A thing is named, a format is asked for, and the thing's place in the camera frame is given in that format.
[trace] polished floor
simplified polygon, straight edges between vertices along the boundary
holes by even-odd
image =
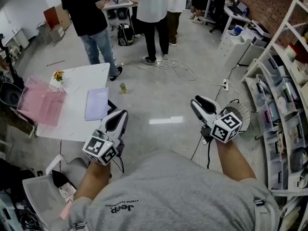
[[[169,59],[185,63],[194,72],[213,83],[222,83],[230,69],[225,69],[219,64],[217,49],[221,32],[209,33],[211,26],[197,25],[189,20],[189,11],[185,11],[180,17],[178,30],[178,45],[170,46]],[[147,54],[145,38],[136,39],[134,44],[128,47],[120,47],[117,44],[116,30],[111,38],[116,63],[134,64],[140,68],[148,68],[140,62],[140,58]],[[157,40],[157,58],[161,60],[160,48]],[[31,75],[49,82],[54,71],[89,65],[83,44],[71,25],[66,35],[55,46],[40,46],[28,66],[19,70],[24,80]],[[124,165],[137,160],[140,156],[156,150],[173,150],[187,158],[191,158],[200,139],[201,122],[190,108],[190,101],[195,95],[203,95],[215,99],[219,86],[209,81],[196,77],[195,81],[185,81],[178,77],[172,69],[159,69],[157,67],[148,70],[140,70],[132,65],[124,65],[122,75],[114,82],[108,82],[110,100],[118,107],[129,113],[128,127],[123,137],[126,145],[123,152]],[[185,79],[193,76],[184,69],[177,68],[178,74]],[[246,68],[237,67],[233,70],[230,82],[243,95],[250,99],[248,89],[240,83]],[[125,83],[128,94],[121,94],[120,84]],[[218,102],[223,106],[228,101],[239,98],[242,103],[253,110],[253,105],[246,103],[240,95],[230,87],[228,92],[221,91]],[[52,159],[60,152],[70,161],[76,156],[87,159],[81,148],[83,143],[75,141],[60,141],[42,137],[27,139],[26,135],[9,128],[7,140],[14,144],[8,152],[8,160],[17,165],[45,170]],[[265,155],[262,145],[248,135],[237,136],[236,144],[251,164],[257,178],[266,181]],[[212,143],[210,150],[210,169],[220,170],[220,162],[216,144]],[[200,147],[194,155],[193,161],[201,166],[207,165],[207,145]],[[120,177],[121,172],[112,164],[114,179]]]

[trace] backpack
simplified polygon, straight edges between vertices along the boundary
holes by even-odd
[[[121,23],[117,28],[117,42],[119,46],[129,46],[134,42],[134,31],[128,24]]]

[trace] shelving unit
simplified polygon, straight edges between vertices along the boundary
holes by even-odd
[[[290,6],[290,9],[288,13],[286,14],[282,24],[280,25],[278,31],[272,38],[272,41],[269,43],[267,48],[264,50],[264,52],[261,54],[261,56],[258,58],[258,60],[247,70],[247,73],[242,78],[242,82],[246,82],[249,90],[252,94],[253,101],[256,105],[256,109],[259,113],[262,114],[264,110],[262,109],[261,105],[267,105],[267,102],[270,102],[270,97],[262,96],[262,94],[259,94],[256,92],[256,82],[258,79],[263,77],[266,80],[266,84],[268,84],[268,87],[272,94],[272,100],[277,105],[278,114],[281,120],[281,132],[284,133],[285,137],[285,147],[286,147],[286,154],[280,154],[275,156],[275,152],[273,150],[276,150],[273,145],[269,144],[268,139],[273,137],[275,138],[275,133],[277,133],[277,129],[275,127],[272,127],[271,129],[266,129],[264,133],[264,142],[265,142],[265,149],[266,149],[266,156],[267,156],[267,165],[268,165],[268,186],[271,193],[275,196],[285,196],[285,197],[292,197],[292,196],[305,196],[308,195],[308,188],[298,189],[298,191],[289,191],[288,188],[291,186],[289,185],[289,179],[290,175],[293,173],[291,172],[290,167],[290,155],[292,152],[298,148],[298,146],[306,146],[306,142],[303,142],[302,140],[305,140],[305,136],[302,137],[305,133],[304,128],[306,127],[306,124],[308,124],[308,107],[306,106],[306,103],[303,99],[303,94],[301,92],[301,88],[303,85],[300,85],[296,82],[295,76],[293,75],[291,68],[293,66],[293,62],[289,58],[289,56],[285,53],[284,47],[279,45],[277,43],[277,39],[281,35],[282,32],[289,31],[292,32],[296,36],[296,40],[298,43],[301,43],[303,47],[306,49],[308,53],[308,44],[302,39],[302,36],[297,31],[297,28],[299,26],[305,26],[307,25],[307,21],[305,23],[300,23],[298,25],[291,25],[289,22],[289,19],[291,18],[291,15],[294,11],[294,8],[299,5],[302,9],[304,9],[308,13],[308,8],[299,0],[293,0]],[[275,68],[276,60],[275,58],[280,58],[280,62],[282,61],[284,68]],[[290,94],[290,91],[288,87],[294,86],[294,89],[297,90],[299,100],[294,100],[288,98],[288,93]],[[294,121],[296,119],[296,116],[302,115],[300,118],[297,118],[298,125],[291,126],[290,121]],[[281,176],[278,178],[282,179],[282,184],[280,185],[280,181],[272,182],[273,179],[277,179],[277,175],[275,175],[275,171],[278,170],[278,167],[281,166]]]

